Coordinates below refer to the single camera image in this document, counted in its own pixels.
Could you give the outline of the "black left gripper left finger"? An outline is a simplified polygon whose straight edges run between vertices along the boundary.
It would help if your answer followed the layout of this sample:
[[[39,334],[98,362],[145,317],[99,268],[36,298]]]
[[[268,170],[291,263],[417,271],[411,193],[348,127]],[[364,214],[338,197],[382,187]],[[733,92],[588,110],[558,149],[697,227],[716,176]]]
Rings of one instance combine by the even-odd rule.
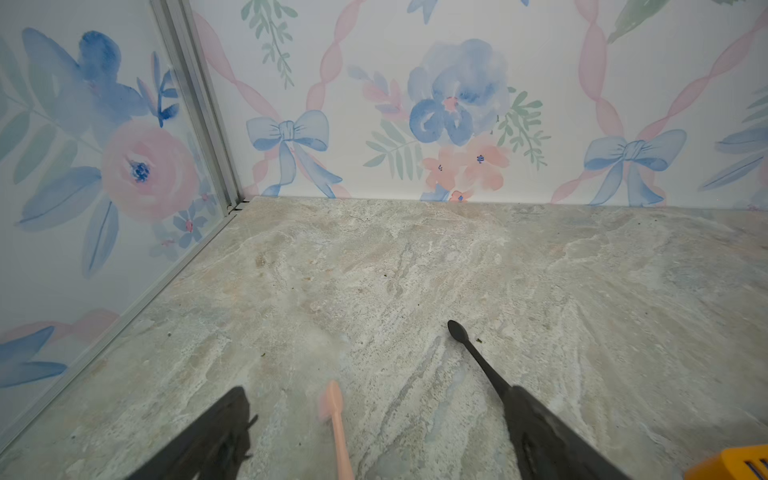
[[[135,470],[131,479],[235,479],[251,448],[250,415],[243,387],[236,386]]]

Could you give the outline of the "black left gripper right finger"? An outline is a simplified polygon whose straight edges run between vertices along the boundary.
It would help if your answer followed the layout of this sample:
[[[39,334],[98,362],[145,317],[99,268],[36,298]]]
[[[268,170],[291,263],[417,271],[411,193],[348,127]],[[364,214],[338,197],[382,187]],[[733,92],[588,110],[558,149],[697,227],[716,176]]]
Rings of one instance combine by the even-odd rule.
[[[523,387],[507,388],[502,402],[523,479],[627,477]]]

